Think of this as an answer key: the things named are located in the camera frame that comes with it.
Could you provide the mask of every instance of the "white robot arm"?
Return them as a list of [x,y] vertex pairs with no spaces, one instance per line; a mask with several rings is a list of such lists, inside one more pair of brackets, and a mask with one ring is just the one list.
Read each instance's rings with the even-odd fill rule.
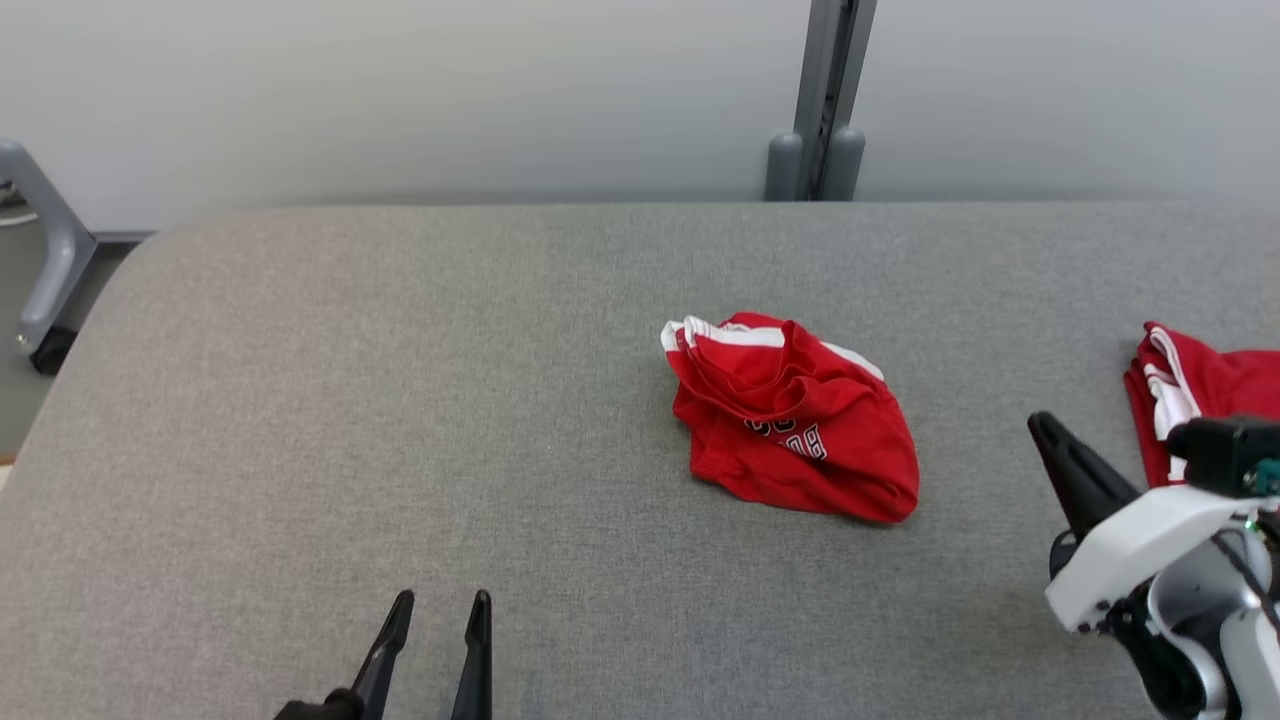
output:
[[1052,415],[1028,425],[1071,525],[1046,591],[1064,628],[1115,637],[1165,717],[1280,719],[1280,425],[1193,420],[1170,438],[1188,484],[1142,495]]

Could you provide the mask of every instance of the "gray fabric surface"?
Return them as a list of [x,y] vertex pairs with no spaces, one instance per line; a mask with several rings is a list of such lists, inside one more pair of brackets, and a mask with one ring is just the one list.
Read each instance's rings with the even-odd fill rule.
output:
[[[417,589],[389,717],[447,717],[476,588],[499,717],[1153,716],[1043,601],[1052,409],[1134,479],[1142,323],[1280,345],[1280,218],[1185,205],[315,209],[165,233],[0,493],[0,707],[270,717]],[[667,319],[879,364],[905,524],[689,475]]]

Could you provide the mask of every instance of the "white wall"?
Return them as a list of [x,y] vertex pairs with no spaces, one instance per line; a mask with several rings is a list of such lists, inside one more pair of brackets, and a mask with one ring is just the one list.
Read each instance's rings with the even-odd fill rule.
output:
[[0,135],[95,231],[316,201],[759,199],[808,0],[0,0]]
[[1275,0],[881,0],[858,197],[1280,195]]

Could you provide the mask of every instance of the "chair wheel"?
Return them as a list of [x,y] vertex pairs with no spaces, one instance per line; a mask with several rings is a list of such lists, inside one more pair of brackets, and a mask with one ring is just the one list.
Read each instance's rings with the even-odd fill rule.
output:
[[73,342],[76,342],[76,331],[61,325],[49,328],[40,347],[31,354],[31,366],[41,375],[56,375],[58,370],[63,369],[63,360],[67,360],[67,352],[70,351]]

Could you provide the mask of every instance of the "red cloth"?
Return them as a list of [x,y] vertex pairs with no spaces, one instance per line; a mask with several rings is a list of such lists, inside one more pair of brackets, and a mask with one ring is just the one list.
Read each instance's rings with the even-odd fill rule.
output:
[[883,375],[794,322],[739,313],[668,323],[673,413],[690,469],[741,500],[899,523],[915,510],[915,445]]
[[1181,461],[1165,448],[1179,424],[1231,415],[1280,420],[1280,351],[1217,352],[1160,323],[1144,327],[1124,386],[1151,487],[1183,480]]

